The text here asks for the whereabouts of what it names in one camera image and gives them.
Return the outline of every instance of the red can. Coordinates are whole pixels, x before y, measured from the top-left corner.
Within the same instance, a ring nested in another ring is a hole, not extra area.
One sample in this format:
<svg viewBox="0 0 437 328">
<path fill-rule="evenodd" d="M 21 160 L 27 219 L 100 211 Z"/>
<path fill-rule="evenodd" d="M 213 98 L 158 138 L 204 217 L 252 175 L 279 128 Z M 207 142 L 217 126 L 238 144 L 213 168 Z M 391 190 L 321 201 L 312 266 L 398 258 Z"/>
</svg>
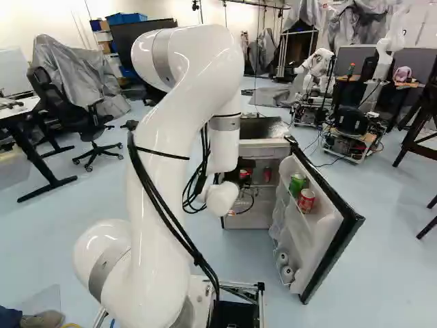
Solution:
<svg viewBox="0 0 437 328">
<path fill-rule="evenodd" d="M 314 200 L 315 200 L 314 192 L 312 192 L 310 189 L 302 189 L 298 199 L 298 206 L 303 214 L 308 214 L 311 212 L 311 209 L 313 208 L 314 205 Z"/>
</svg>

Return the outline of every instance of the light blue floor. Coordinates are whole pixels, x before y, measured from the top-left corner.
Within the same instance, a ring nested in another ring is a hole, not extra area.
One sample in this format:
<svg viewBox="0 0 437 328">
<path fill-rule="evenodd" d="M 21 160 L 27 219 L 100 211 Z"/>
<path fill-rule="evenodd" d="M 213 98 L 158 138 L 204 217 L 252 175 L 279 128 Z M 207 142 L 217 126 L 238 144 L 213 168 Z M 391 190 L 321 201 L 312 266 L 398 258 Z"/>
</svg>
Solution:
<svg viewBox="0 0 437 328">
<path fill-rule="evenodd" d="M 251 83 L 245 79 L 243 87 L 253 87 Z M 270 83 L 258 80 L 257 86 Z M 249 98 L 242 96 L 242 110 L 253 112 L 255 108 L 247 105 Z M 133 108 L 115 125 L 139 119 L 150 109 L 141 102 Z M 290 120 L 286 109 L 258 110 Z M 317 135 L 307 128 L 293 128 L 292 134 L 301 148 Z M 188 232 L 221 279 L 266 283 L 267 327 L 435 327 L 437 228 L 423 241 L 414 236 L 437 215 L 437 208 L 426 209 L 437 193 L 436 162 L 407 154 L 399 168 L 393 168 L 403 136 L 394 130 L 384 137 L 384 151 L 362 165 L 337 161 L 320 169 L 367 220 L 309 305 L 301 305 L 279 282 L 266 231 L 224 231 L 219 219 L 201 213 L 187 217 Z M 125 140 L 126 130 L 117 128 L 105 132 L 98 143 Z M 47 163 L 57 177 L 76 174 L 77 182 L 17 204 L 17 197 L 44 183 L 32 168 L 29 179 L 0 191 L 0 304 L 13 306 L 59 284 L 61 308 L 68 321 L 91 327 L 98 304 L 74 276 L 72 248 L 80 233 L 97 220 L 127 217 L 127 160 L 100 158 L 88 174 L 70 160 L 88 150 L 88 145 L 78 135 L 61 143 L 76 148 Z M 316 150 L 311 160 L 319 165 L 335 158 Z"/>
</svg>

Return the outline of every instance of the fridge door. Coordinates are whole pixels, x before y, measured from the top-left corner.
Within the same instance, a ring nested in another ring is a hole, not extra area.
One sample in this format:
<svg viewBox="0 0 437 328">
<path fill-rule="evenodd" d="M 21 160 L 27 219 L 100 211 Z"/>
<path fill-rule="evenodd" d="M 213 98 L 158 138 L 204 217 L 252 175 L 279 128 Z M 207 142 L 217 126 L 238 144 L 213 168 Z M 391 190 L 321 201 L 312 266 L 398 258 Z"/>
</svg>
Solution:
<svg viewBox="0 0 437 328">
<path fill-rule="evenodd" d="M 277 260 L 281 279 L 307 304 L 365 219 L 329 185 L 298 143 L 285 138 L 290 142 L 291 155 L 279 166 L 269 234 L 277 242 L 275 256 L 286 254 L 287 261 Z M 289 191 L 291 176 L 296 172 L 307 177 L 306 187 L 315 193 L 309 213 L 299 209 L 298 200 Z M 293 278 L 283 271 L 287 264 L 294 272 Z"/>
</svg>

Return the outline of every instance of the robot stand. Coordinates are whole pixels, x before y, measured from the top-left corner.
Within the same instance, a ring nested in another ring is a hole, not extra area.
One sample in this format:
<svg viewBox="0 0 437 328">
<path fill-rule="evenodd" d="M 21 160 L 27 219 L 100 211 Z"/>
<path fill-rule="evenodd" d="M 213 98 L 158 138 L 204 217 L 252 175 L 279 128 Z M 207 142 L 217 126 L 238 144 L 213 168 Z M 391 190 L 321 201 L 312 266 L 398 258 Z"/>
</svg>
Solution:
<svg viewBox="0 0 437 328">
<path fill-rule="evenodd" d="M 220 282 L 220 289 L 232 294 L 242 302 L 220 301 L 214 304 L 214 289 L 203 276 L 192 275 L 188 298 L 193 305 L 191 322 L 176 322 L 172 328 L 264 328 L 264 283 L 245 284 Z M 101 307 L 94 320 L 93 328 L 101 328 L 109 313 Z"/>
</svg>

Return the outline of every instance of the black office chair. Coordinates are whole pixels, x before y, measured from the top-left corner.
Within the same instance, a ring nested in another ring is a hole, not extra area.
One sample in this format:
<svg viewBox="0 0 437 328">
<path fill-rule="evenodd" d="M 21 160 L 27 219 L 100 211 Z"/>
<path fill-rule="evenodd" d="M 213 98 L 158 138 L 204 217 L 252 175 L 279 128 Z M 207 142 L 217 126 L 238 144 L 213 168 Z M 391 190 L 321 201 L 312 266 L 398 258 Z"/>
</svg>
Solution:
<svg viewBox="0 0 437 328">
<path fill-rule="evenodd" d="M 97 156 L 104 154 L 116 156 L 120 160 L 123 159 L 123 155 L 107 151 L 111 148 L 122 149 L 123 145 L 121 142 L 102 147 L 97 146 L 94 142 L 94 140 L 103 134 L 106 128 L 114 128 L 114 126 L 111 125 L 104 125 L 113 119 L 112 115 L 101 116 L 97 114 L 96 106 L 104 100 L 103 98 L 88 105 L 87 111 L 80 106 L 72 104 L 66 95 L 60 92 L 56 85 L 52 83 L 50 75 L 48 75 L 48 72 L 43 67 L 30 67 L 27 71 L 27 78 L 32 84 L 36 94 L 46 104 L 47 110 L 59 118 L 59 122 L 64 130 L 77 132 L 81 136 L 82 141 L 91 142 L 93 149 L 81 156 L 73 158 L 74 164 L 78 165 L 81 159 L 90 156 L 88 162 L 85 164 L 85 169 L 87 172 L 91 172 L 93 170 L 91 164 Z"/>
</svg>

